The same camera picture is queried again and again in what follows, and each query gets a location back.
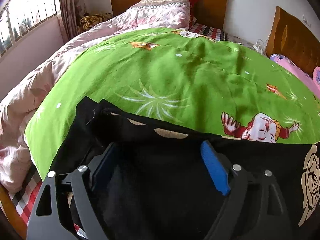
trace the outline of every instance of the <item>window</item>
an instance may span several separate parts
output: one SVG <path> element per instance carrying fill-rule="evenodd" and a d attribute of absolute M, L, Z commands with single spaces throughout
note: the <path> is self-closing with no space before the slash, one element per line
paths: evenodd
<path fill-rule="evenodd" d="M 0 57 L 16 41 L 55 15 L 55 0 L 11 0 L 0 19 Z"/>

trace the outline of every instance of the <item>stuffed tiger toy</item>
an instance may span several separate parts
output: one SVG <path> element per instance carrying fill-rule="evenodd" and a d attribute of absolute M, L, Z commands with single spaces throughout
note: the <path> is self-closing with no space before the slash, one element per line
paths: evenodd
<path fill-rule="evenodd" d="M 93 26 L 97 25 L 98 23 L 105 22 L 112 18 L 111 13 L 106 14 L 95 14 L 95 15 L 84 15 L 84 17 L 80 20 L 78 26 L 78 33 L 86 32 L 90 30 Z"/>

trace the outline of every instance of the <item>rose print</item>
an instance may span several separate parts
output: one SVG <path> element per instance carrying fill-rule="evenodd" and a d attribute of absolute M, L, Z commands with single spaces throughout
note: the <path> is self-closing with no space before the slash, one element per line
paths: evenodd
<path fill-rule="evenodd" d="M 320 168 L 319 157 L 316 155 L 316 152 L 317 146 L 313 144 L 304 160 L 303 174 L 301 177 L 304 212 L 298 223 L 299 227 L 311 216 L 319 201 Z"/>

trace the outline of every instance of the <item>pink floral duvet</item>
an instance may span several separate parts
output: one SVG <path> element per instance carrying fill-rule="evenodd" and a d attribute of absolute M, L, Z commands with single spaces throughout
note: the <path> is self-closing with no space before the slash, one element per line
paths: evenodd
<path fill-rule="evenodd" d="M 87 48 L 121 33 L 157 27 L 188 29 L 189 0 L 142 0 L 123 14 L 82 33 L 30 72 L 0 103 L 0 182 L 21 189 L 31 166 L 24 131 L 52 87 Z"/>

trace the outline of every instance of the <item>black fabric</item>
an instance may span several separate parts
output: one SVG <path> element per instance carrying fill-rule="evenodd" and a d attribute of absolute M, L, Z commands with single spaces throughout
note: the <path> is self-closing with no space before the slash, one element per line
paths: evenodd
<path fill-rule="evenodd" d="M 145 125 L 133 124 L 128 118 Z M 157 128 L 188 136 L 164 138 L 155 132 Z M 200 156 L 200 143 L 206 139 L 233 164 L 253 173 L 271 170 L 285 198 L 296 239 L 308 239 L 315 233 L 319 208 L 298 227 L 304 211 L 301 176 L 311 145 L 224 139 L 129 114 L 105 100 L 98 104 L 85 97 L 51 170 L 72 172 L 102 154 L 110 142 L 121 142 L 124 157 L 108 187 L 95 192 L 93 200 L 115 238 L 200 240 L 224 200 Z"/>
<path fill-rule="evenodd" d="M 203 36 L 207 36 L 207 35 L 208 35 L 208 33 L 209 33 L 209 31 L 210 31 L 210 27 L 209 27 L 209 26 L 207 26 L 207 27 L 204 29 L 204 31 L 203 31 L 203 33 L 202 33 L 202 35 L 203 35 Z"/>

